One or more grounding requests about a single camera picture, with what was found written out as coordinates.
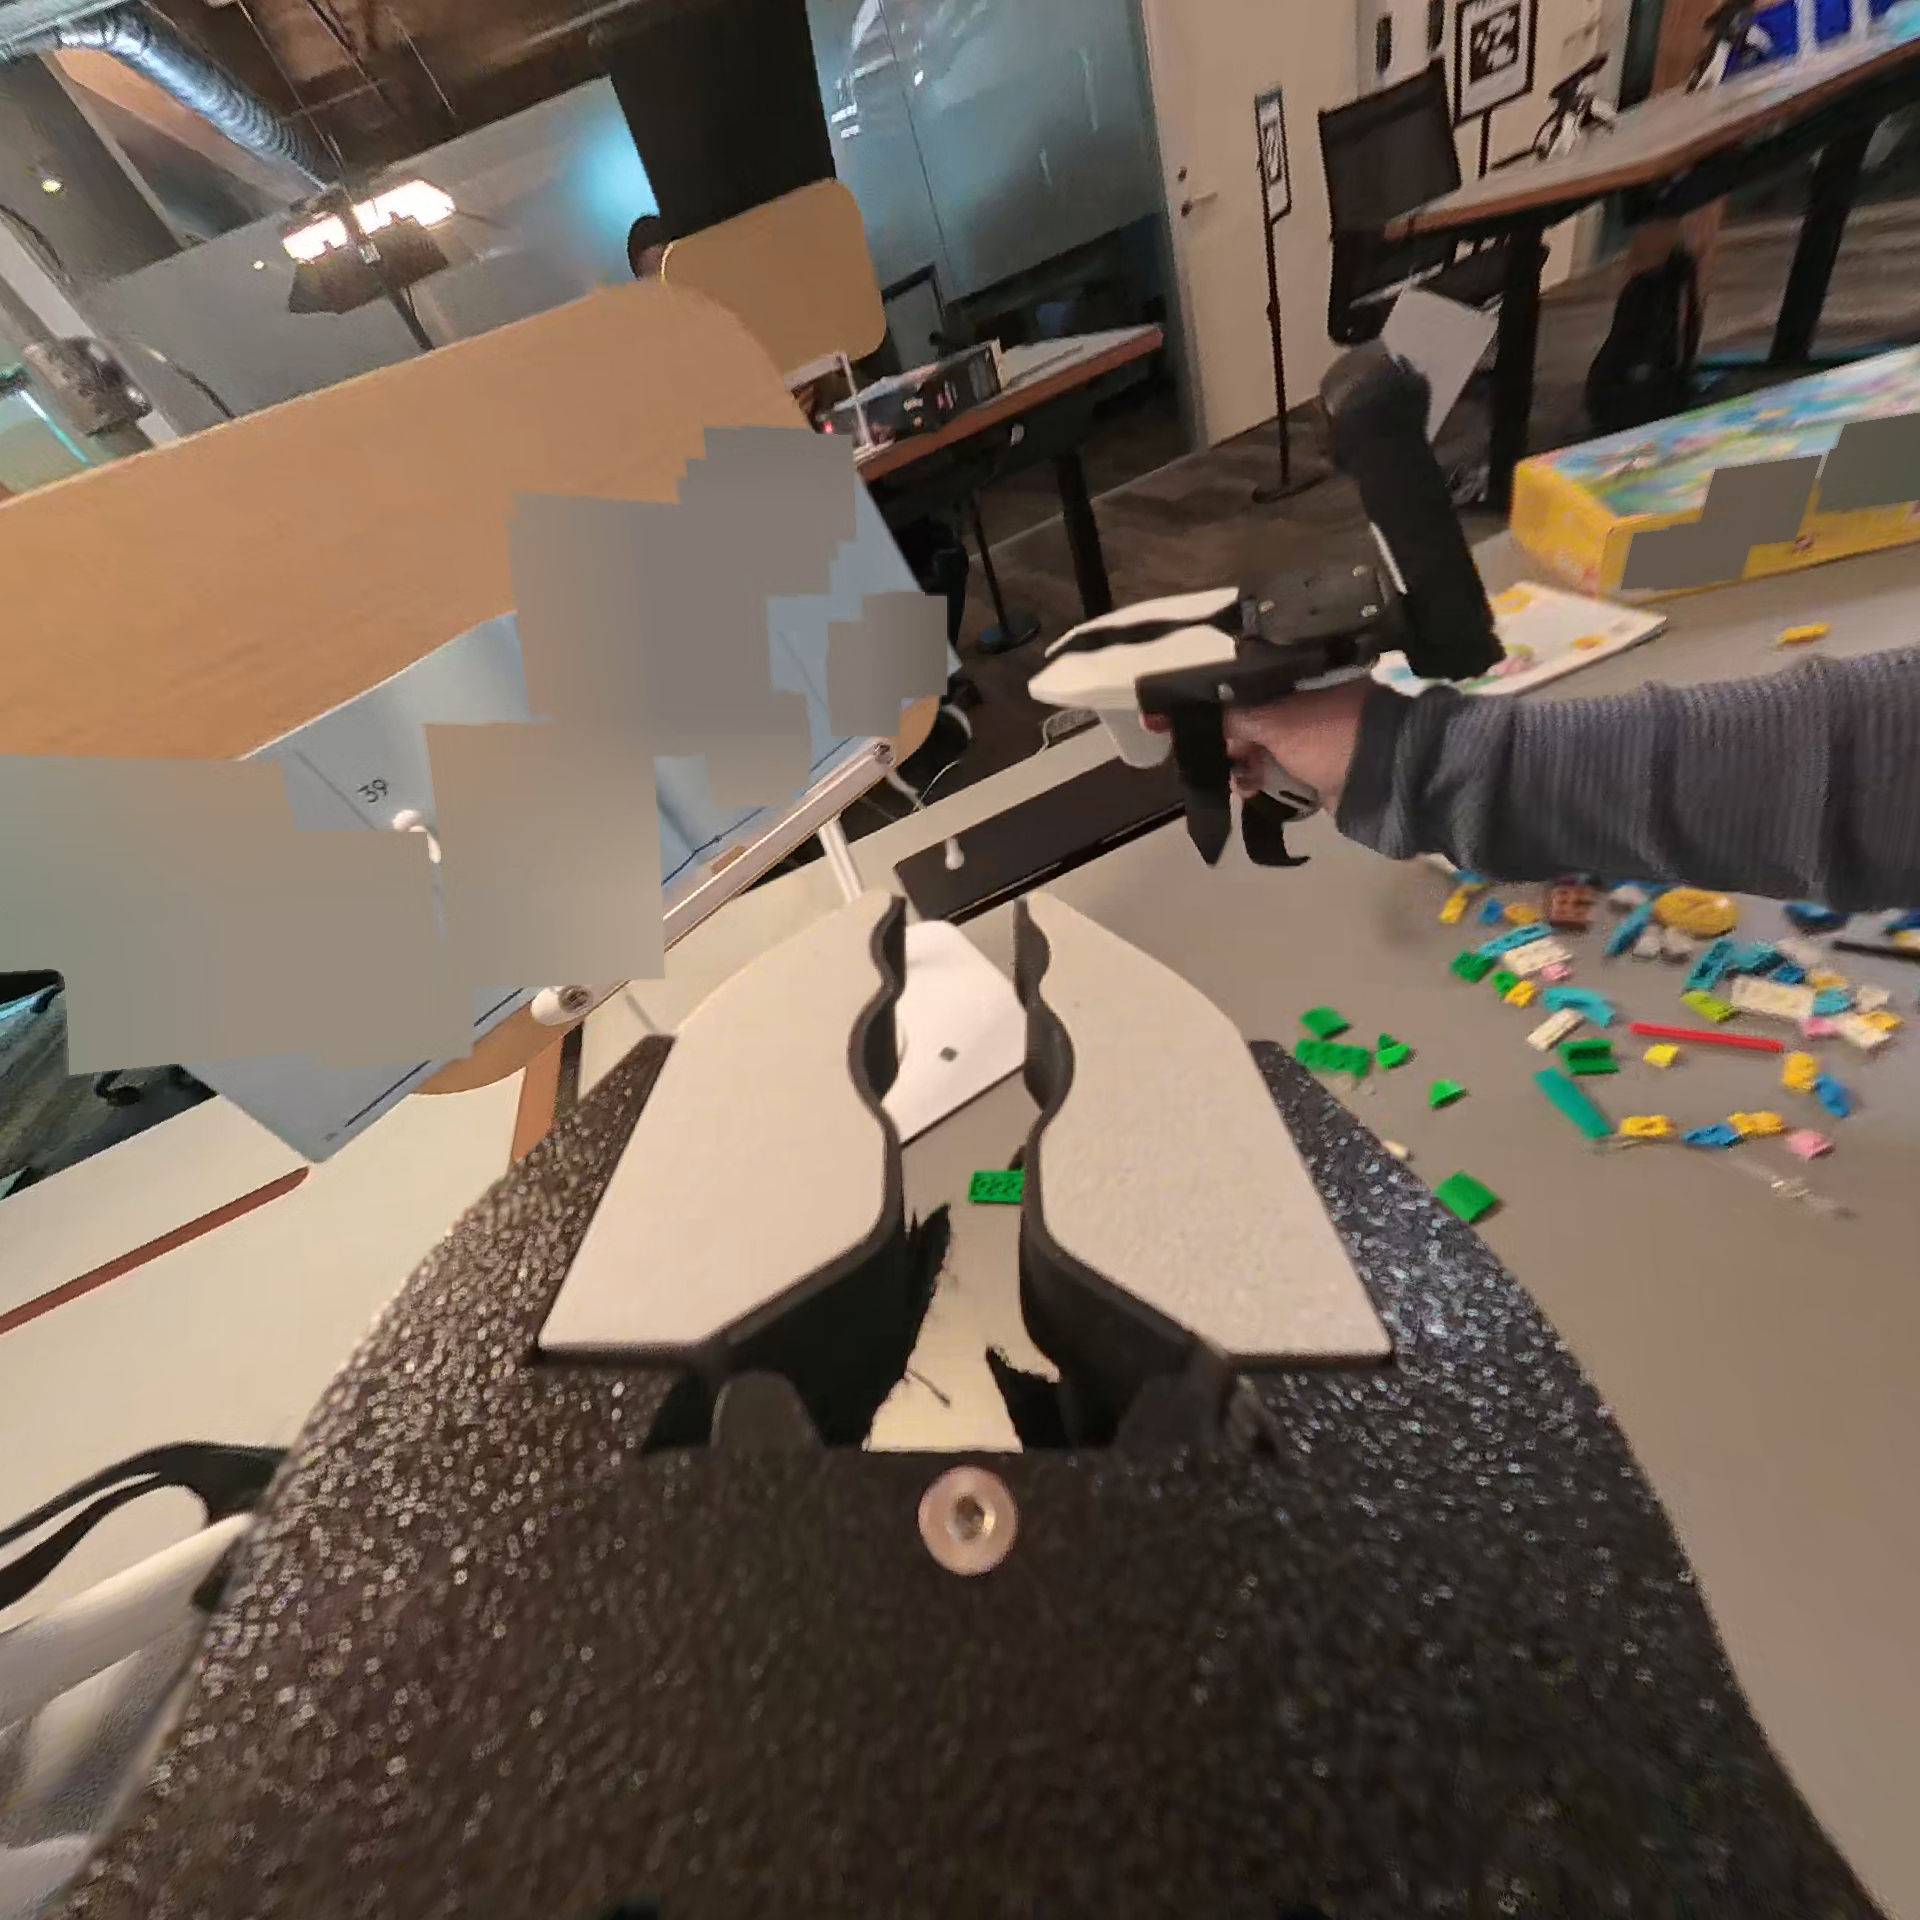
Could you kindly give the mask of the person's right hand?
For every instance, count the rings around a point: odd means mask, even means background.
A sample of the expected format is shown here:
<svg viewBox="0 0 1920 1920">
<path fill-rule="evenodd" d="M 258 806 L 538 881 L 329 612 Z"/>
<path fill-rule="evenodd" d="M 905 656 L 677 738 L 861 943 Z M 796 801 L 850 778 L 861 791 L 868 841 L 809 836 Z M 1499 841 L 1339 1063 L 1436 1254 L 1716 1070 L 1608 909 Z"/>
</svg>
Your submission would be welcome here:
<svg viewBox="0 0 1920 1920">
<path fill-rule="evenodd" d="M 1355 678 L 1298 689 L 1281 703 L 1222 711 L 1233 791 L 1251 800 L 1278 778 L 1291 793 L 1312 793 L 1325 813 L 1337 813 L 1372 689 L 1372 680 Z"/>
</svg>

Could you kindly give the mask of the large wooden board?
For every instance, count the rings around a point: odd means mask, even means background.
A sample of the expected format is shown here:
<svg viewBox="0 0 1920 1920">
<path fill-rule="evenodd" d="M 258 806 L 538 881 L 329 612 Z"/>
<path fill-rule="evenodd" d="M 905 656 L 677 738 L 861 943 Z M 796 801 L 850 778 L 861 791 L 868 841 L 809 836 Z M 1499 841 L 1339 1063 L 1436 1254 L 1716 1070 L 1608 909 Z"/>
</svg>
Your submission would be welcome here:
<svg viewBox="0 0 1920 1920">
<path fill-rule="evenodd" d="M 677 940 L 945 686 L 945 612 L 724 306 L 626 284 L 5 505 L 5 973 L 64 1072 L 384 1113 Z"/>
</svg>

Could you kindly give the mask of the wooden desk black legs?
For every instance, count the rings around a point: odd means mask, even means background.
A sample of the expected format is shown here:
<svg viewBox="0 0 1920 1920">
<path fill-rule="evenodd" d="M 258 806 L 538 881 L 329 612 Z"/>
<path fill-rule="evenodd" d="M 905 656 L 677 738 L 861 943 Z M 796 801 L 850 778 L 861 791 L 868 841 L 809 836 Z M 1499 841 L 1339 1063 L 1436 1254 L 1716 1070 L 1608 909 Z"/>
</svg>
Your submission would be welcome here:
<svg viewBox="0 0 1920 1920">
<path fill-rule="evenodd" d="M 1814 336 L 1874 128 L 1913 105 L 1915 5 L 1886 10 L 1859 36 L 1768 66 L 1730 85 L 1672 89 L 1624 112 L 1613 129 L 1571 154 L 1488 173 L 1380 223 L 1389 241 L 1416 234 L 1515 234 L 1497 319 L 1486 501 L 1507 511 L 1526 454 L 1539 343 L 1540 276 L 1533 248 L 1545 230 L 1611 197 L 1643 201 L 1653 221 L 1675 221 L 1762 178 L 1795 154 L 1817 153 L 1808 209 L 1772 332 L 1768 367 L 1813 367 Z"/>
</svg>

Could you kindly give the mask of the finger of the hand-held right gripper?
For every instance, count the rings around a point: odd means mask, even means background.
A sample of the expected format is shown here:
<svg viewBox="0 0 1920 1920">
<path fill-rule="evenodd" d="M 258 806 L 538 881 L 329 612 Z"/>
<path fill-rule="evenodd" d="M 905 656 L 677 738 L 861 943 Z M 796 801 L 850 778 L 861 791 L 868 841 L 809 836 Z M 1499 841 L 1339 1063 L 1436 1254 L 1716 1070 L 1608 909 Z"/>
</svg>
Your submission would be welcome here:
<svg viewBox="0 0 1920 1920">
<path fill-rule="evenodd" d="M 1090 665 L 1219 665 L 1242 641 L 1242 592 L 1180 592 L 1090 617 L 1049 645 L 1049 661 Z"/>
<path fill-rule="evenodd" d="M 1109 730 L 1118 757 L 1139 770 L 1170 758 L 1170 738 L 1144 719 L 1139 680 L 1186 669 L 1233 665 L 1236 637 L 1222 630 L 1166 630 L 1154 637 L 1096 634 L 1093 646 L 1074 646 L 1046 657 L 1026 684 L 1035 703 L 1090 711 Z"/>
</svg>

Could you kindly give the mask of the wooden table with equipment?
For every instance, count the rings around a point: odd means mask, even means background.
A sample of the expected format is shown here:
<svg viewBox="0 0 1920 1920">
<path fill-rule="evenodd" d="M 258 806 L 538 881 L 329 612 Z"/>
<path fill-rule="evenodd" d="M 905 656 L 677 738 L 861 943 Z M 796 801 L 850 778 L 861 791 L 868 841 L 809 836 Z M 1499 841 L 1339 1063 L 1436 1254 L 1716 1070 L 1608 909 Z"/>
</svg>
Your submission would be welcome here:
<svg viewBox="0 0 1920 1920">
<path fill-rule="evenodd" d="M 1160 325 L 1112 327 L 1009 349 L 994 396 L 931 432 L 857 452 L 856 473 L 890 525 L 950 511 L 971 530 L 994 612 L 994 623 L 978 637 L 982 653 L 1011 653 L 1041 633 L 1035 617 L 1009 609 L 981 516 L 981 497 L 1009 473 L 1051 469 L 1081 612 L 1098 617 L 1113 609 L 1083 448 L 1098 397 L 1162 349 Z"/>
</svg>

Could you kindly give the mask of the yellow lego box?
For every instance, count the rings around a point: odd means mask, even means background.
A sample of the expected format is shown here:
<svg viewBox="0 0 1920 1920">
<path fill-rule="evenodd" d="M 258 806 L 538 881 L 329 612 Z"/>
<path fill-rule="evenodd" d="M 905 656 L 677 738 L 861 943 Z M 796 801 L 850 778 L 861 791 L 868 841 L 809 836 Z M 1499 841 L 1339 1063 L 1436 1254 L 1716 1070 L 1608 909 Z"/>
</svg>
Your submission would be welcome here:
<svg viewBox="0 0 1920 1920">
<path fill-rule="evenodd" d="M 1632 600 L 1918 538 L 1918 346 L 1524 458 L 1509 533 L 1562 585 Z"/>
</svg>

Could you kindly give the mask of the black sign stand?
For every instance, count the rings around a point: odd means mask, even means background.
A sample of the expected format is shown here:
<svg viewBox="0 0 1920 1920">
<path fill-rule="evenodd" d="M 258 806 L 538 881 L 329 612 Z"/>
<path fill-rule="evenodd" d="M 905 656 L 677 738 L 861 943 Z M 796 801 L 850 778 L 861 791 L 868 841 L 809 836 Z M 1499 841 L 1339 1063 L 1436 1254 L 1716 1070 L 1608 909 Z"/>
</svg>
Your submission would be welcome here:
<svg viewBox="0 0 1920 1920">
<path fill-rule="evenodd" d="M 1289 426 L 1289 375 L 1285 351 L 1285 318 L 1281 288 L 1281 223 L 1291 213 L 1289 135 L 1282 87 L 1266 87 L 1256 95 L 1257 191 L 1264 239 L 1264 314 L 1272 344 L 1272 376 L 1276 396 L 1276 471 L 1253 488 L 1257 506 L 1276 506 L 1315 488 L 1325 477 L 1323 464 L 1297 471 Z"/>
</svg>

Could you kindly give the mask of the black office chair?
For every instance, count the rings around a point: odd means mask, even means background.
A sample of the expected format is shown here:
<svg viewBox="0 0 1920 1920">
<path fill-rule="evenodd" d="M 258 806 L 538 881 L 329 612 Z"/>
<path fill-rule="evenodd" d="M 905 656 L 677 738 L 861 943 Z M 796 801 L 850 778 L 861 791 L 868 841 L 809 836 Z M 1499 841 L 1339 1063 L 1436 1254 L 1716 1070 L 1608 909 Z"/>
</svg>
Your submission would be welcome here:
<svg viewBox="0 0 1920 1920">
<path fill-rule="evenodd" d="M 1392 87 L 1320 112 L 1329 180 L 1329 336 L 1337 346 L 1374 341 L 1400 288 L 1416 286 L 1457 304 L 1497 309 L 1507 241 L 1460 254 L 1451 230 L 1386 237 L 1402 214 L 1460 188 L 1442 60 Z"/>
</svg>

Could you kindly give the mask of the black backpack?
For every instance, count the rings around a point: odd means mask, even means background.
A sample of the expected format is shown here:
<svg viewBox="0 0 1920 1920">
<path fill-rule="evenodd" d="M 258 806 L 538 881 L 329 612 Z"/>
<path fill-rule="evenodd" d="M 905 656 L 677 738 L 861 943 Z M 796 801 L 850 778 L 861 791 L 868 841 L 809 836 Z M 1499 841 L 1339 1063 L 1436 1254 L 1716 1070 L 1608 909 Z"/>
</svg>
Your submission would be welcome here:
<svg viewBox="0 0 1920 1920">
<path fill-rule="evenodd" d="M 1585 384 L 1586 417 L 1602 436 L 1684 408 L 1700 321 L 1697 256 L 1684 246 L 1628 276 Z"/>
</svg>

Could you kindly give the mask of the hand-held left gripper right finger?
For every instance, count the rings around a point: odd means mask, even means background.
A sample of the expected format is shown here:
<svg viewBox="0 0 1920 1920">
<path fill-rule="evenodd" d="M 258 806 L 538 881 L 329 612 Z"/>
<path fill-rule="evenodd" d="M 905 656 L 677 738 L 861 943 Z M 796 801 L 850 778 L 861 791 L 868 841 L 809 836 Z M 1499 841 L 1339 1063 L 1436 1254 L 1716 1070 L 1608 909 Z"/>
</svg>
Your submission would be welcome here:
<svg viewBox="0 0 1920 1920">
<path fill-rule="evenodd" d="M 1216 1354 L 1234 1370 L 1374 1365 L 1386 1324 L 1236 1021 L 1051 893 L 1016 908 L 1032 1337 L 1126 1384 Z"/>
</svg>

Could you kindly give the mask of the studio light panel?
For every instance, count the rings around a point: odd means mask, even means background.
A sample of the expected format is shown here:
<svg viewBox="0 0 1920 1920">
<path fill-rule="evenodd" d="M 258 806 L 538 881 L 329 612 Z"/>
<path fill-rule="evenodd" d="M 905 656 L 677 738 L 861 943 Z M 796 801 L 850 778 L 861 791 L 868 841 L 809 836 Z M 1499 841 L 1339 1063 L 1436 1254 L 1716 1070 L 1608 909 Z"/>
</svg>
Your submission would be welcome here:
<svg viewBox="0 0 1920 1920">
<path fill-rule="evenodd" d="M 450 191 L 424 178 L 371 199 L 337 188 L 310 201 L 280 239 L 294 270 L 289 311 L 342 318 L 384 304 L 424 336 L 413 288 L 448 266 L 442 230 L 456 213 Z"/>
</svg>

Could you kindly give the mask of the silver ventilation duct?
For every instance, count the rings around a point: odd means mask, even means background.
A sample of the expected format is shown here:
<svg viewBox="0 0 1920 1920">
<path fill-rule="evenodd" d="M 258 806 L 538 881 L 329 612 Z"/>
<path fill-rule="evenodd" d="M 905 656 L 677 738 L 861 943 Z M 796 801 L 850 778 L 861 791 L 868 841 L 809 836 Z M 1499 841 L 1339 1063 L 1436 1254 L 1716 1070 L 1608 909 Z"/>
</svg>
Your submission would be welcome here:
<svg viewBox="0 0 1920 1920">
<path fill-rule="evenodd" d="M 147 5 L 2 5 L 6 64 L 58 53 L 118 61 L 235 149 L 280 164 L 310 188 L 338 185 L 342 178 L 341 164 L 305 125 L 282 116 Z"/>
</svg>

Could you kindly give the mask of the pile of colourful lego pieces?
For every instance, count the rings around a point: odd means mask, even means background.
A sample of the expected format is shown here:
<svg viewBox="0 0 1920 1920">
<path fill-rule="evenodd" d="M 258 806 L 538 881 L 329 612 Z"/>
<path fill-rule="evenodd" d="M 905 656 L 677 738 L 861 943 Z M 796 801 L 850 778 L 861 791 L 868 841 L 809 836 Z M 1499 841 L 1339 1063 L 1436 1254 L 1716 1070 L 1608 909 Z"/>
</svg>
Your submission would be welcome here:
<svg viewBox="0 0 1920 1920">
<path fill-rule="evenodd" d="M 1842 1213 L 1808 1175 L 1866 1110 L 1866 1068 L 1915 1047 L 1913 912 L 1853 928 L 1789 903 L 1762 926 L 1709 888 L 1436 869 L 1449 975 L 1523 1021 L 1526 1079 L 1586 1149 L 1683 1146 Z"/>
</svg>

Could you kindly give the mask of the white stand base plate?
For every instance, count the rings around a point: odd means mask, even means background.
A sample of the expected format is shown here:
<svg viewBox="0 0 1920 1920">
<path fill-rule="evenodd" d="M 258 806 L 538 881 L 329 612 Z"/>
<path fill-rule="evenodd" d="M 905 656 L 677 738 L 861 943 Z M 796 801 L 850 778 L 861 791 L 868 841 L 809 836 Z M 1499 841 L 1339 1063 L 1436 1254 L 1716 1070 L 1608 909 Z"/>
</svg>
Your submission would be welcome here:
<svg viewBox="0 0 1920 1920">
<path fill-rule="evenodd" d="M 882 1108 L 912 1145 L 1025 1068 L 1026 1021 L 1012 980 L 950 922 L 910 920 L 902 962 Z"/>
</svg>

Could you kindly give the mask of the small wooden board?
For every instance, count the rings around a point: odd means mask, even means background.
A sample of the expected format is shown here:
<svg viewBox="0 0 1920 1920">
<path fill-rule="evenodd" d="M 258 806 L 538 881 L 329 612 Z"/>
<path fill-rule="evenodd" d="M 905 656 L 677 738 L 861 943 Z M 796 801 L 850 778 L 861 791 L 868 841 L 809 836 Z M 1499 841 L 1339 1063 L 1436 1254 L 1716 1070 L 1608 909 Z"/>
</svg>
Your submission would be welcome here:
<svg viewBox="0 0 1920 1920">
<path fill-rule="evenodd" d="M 860 207 L 843 183 L 806 183 L 666 246 L 664 284 L 706 296 L 781 375 L 868 360 L 888 318 Z"/>
</svg>

